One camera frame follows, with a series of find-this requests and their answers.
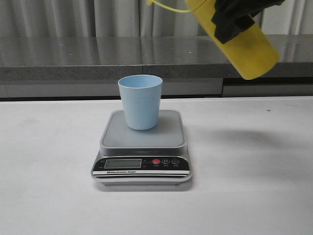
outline yellow bottle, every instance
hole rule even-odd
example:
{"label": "yellow bottle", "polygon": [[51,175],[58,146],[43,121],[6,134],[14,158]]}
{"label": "yellow bottle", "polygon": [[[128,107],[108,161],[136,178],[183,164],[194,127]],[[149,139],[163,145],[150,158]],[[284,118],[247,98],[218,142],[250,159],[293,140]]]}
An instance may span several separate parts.
{"label": "yellow bottle", "polygon": [[185,0],[206,33],[229,59],[244,79],[254,79],[268,72],[279,59],[279,54],[255,23],[225,44],[215,38],[215,0]]}

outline gray weighing tray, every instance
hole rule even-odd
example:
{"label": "gray weighing tray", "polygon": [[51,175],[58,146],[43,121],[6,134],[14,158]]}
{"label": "gray weighing tray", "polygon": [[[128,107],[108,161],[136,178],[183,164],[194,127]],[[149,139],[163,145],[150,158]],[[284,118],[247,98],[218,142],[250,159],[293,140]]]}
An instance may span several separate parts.
{"label": "gray weighing tray", "polygon": [[173,110],[160,110],[158,124],[149,130],[131,129],[124,111],[115,111],[100,140],[105,156],[180,156],[186,149],[180,113]]}

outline cup rim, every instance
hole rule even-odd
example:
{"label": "cup rim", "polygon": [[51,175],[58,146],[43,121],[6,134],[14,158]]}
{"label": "cup rim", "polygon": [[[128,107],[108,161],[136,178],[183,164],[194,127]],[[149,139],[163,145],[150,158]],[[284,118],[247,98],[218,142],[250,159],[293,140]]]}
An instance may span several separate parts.
{"label": "cup rim", "polygon": [[[146,87],[129,87],[129,86],[124,86],[122,85],[120,82],[124,79],[127,79],[127,78],[130,78],[130,77],[138,77],[138,76],[149,76],[149,77],[154,77],[154,78],[158,78],[159,79],[159,82],[153,86],[146,86]],[[158,77],[158,76],[155,76],[155,75],[149,75],[149,74],[137,74],[137,75],[130,75],[130,76],[126,76],[126,77],[122,77],[121,79],[118,80],[118,85],[121,86],[121,87],[125,87],[125,88],[132,88],[132,89],[143,89],[143,88],[151,88],[151,87],[156,87],[156,86],[159,86],[160,84],[163,83],[163,79]]]}

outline button panel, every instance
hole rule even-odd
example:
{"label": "button panel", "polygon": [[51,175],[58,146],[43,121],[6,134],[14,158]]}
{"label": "button panel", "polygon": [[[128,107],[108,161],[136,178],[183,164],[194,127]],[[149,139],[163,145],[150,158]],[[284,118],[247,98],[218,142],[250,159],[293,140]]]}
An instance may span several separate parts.
{"label": "button panel", "polygon": [[107,160],[125,160],[125,159],[141,159],[141,165],[138,168],[127,168],[119,166],[119,168],[110,170],[189,170],[188,161],[181,157],[171,156],[120,156],[120,157],[104,157],[98,160],[94,166],[94,171],[106,170],[105,164]]}

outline control button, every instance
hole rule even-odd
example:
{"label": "control button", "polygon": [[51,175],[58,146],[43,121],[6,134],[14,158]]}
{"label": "control button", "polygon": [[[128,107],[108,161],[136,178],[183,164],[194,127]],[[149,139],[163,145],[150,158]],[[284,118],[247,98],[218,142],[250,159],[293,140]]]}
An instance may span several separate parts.
{"label": "control button", "polygon": [[155,159],[152,160],[152,162],[153,162],[153,164],[159,164],[161,162],[161,160],[155,158]]}
{"label": "control button", "polygon": [[170,160],[168,160],[168,159],[163,159],[163,160],[162,160],[162,163],[164,163],[164,164],[169,164],[169,163],[170,163]]}
{"label": "control button", "polygon": [[172,163],[173,163],[173,164],[178,164],[179,161],[178,161],[178,159],[173,159],[173,160],[172,160]]}

